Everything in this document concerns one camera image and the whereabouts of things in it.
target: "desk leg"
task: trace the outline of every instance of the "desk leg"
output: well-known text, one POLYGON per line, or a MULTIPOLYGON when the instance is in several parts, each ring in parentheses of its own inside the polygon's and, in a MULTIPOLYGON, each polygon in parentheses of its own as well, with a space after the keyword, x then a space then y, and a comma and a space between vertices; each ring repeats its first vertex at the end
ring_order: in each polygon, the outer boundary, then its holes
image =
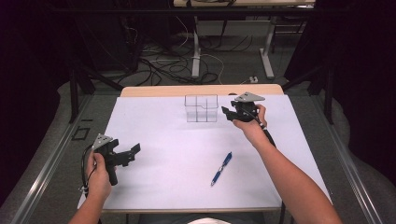
POLYGON ((194 57, 192 59, 192 72, 194 78, 199 76, 199 64, 201 60, 201 49, 199 48, 198 34, 194 32, 194 57))
POLYGON ((265 38, 264 49, 260 49, 260 55, 262 56, 262 64, 264 65, 265 75, 268 79, 274 79, 274 72, 271 67, 270 59, 268 58, 268 52, 271 48, 271 41, 274 35, 274 30, 276 26, 276 17, 271 18, 270 25, 268 27, 268 34, 265 38))

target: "desk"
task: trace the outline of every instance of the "desk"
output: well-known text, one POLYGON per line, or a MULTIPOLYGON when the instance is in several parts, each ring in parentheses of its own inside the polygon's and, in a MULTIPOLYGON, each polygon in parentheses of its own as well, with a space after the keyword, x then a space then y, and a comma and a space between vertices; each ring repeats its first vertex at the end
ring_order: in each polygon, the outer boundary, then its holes
MULTIPOLYGON (((174 0, 175 7, 186 7, 187 0, 174 0)), ((315 0, 236 0, 233 7, 284 7, 312 5, 315 0)), ((226 7, 224 3, 205 3, 191 0, 192 7, 226 7)), ((196 31, 194 32, 194 57, 192 63, 192 77, 199 76, 201 49, 199 35, 221 35, 222 21, 198 21, 195 17, 196 31)), ((268 58, 269 48, 276 27, 276 17, 270 21, 228 21, 223 35, 258 35, 265 36, 264 48, 260 49, 265 75, 269 79, 275 78, 268 58)))
POLYGON ((104 211, 224 212, 280 207, 281 199, 256 149, 220 110, 217 122, 187 122, 185 118, 185 94, 218 92, 219 106, 231 107, 235 96, 226 94, 245 91, 266 97, 262 104, 268 108, 268 128, 277 146, 328 195, 289 97, 279 86, 132 87, 118 98, 105 134, 120 140, 116 152, 137 143, 141 151, 129 166, 117 170, 119 184, 104 211), (232 160, 210 187, 230 151, 232 160))

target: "gray carpet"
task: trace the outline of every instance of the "gray carpet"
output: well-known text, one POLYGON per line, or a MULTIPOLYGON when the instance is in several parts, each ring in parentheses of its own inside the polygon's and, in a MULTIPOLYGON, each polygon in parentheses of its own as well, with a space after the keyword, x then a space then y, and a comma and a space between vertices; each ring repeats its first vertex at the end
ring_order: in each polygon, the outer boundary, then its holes
MULTIPOLYGON (((223 73, 221 75, 223 84, 239 84, 250 76, 257 76, 259 83, 283 84, 286 80, 282 75, 297 41, 298 36, 294 35, 282 36, 277 39, 276 52, 270 55, 274 73, 276 74, 275 80, 268 80, 264 76, 257 51, 257 48, 261 46, 260 39, 254 39, 250 48, 242 52, 211 52, 211 54, 216 55, 217 58, 223 61, 224 69, 222 69, 223 73)), ((235 39, 226 39, 224 43, 224 48, 227 49, 238 42, 235 39)), ((219 73, 222 68, 221 63, 217 59, 209 58, 208 56, 208 59, 205 59, 210 72, 219 73)), ((188 71, 180 72, 181 76, 186 74, 188 74, 188 71)), ((124 78, 121 84, 133 86, 147 76, 147 74, 135 74, 124 78)), ((65 223, 76 212, 78 199, 81 195, 78 188, 80 187, 80 157, 82 150, 93 142, 98 133, 105 131, 116 97, 120 94, 119 92, 114 92, 103 83, 94 83, 98 91, 95 95, 88 97, 87 106, 75 123, 72 136, 66 141, 65 151, 59 165, 54 170, 42 197, 32 209, 29 223, 65 223)), ((326 186, 332 193, 331 197, 334 206, 345 223, 368 223, 355 192, 340 165, 334 142, 330 138, 329 131, 325 128, 321 114, 316 110, 313 98, 306 92, 308 84, 306 82, 302 83, 288 90, 286 94, 290 96, 305 137, 318 163, 318 168, 326 186)), ((163 78, 161 85, 179 85, 179 83, 163 78)), ((10 223, 15 217, 44 164, 50 157, 50 153, 55 148, 58 148, 65 131, 70 128, 67 123, 70 118, 68 84, 63 85, 59 89, 59 93, 62 95, 62 99, 57 115, 25 174, 1 207, 0 223, 10 223)), ((342 114, 342 108, 336 102, 334 103, 333 119, 335 122, 334 128, 341 136, 344 144, 347 144, 347 120, 342 114)), ((363 174, 361 175, 362 179, 369 187, 374 204, 378 208, 378 213, 380 213, 384 223, 395 223, 396 217, 391 212, 396 210, 395 188, 387 182, 386 178, 376 173, 375 170, 359 160, 355 161, 359 171, 363 174)), ((277 213, 265 215, 267 223, 277 222, 277 213)), ((138 214, 129 215, 129 223, 137 223, 138 217, 138 214)), ((102 218, 104 223, 125 223, 125 219, 126 216, 124 214, 103 214, 102 218)))

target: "white paper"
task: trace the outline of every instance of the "white paper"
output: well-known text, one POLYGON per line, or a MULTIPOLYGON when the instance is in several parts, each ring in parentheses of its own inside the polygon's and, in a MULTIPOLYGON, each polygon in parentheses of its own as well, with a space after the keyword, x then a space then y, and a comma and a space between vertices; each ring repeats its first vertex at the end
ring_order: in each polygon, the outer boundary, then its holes
MULTIPOLYGON (((264 95, 268 131, 277 148, 326 193, 290 99, 264 95)), ((187 122, 184 97, 120 97, 105 135, 119 139, 116 152, 140 143, 105 210, 249 209, 279 207, 276 192, 256 149, 221 112, 234 96, 219 96, 217 122, 187 122), (233 158, 217 183, 210 183, 229 152, 233 158)))

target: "forearm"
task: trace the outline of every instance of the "forearm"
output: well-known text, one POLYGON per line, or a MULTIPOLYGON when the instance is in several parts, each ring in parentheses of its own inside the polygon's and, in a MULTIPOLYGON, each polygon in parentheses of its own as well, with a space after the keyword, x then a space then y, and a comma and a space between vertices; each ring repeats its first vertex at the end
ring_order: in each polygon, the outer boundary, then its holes
POLYGON ((318 185, 266 137, 253 144, 283 202, 298 223, 341 223, 332 204, 318 185))
POLYGON ((104 200, 89 195, 87 200, 82 204, 82 206, 70 220, 69 224, 98 223, 104 203, 104 200))

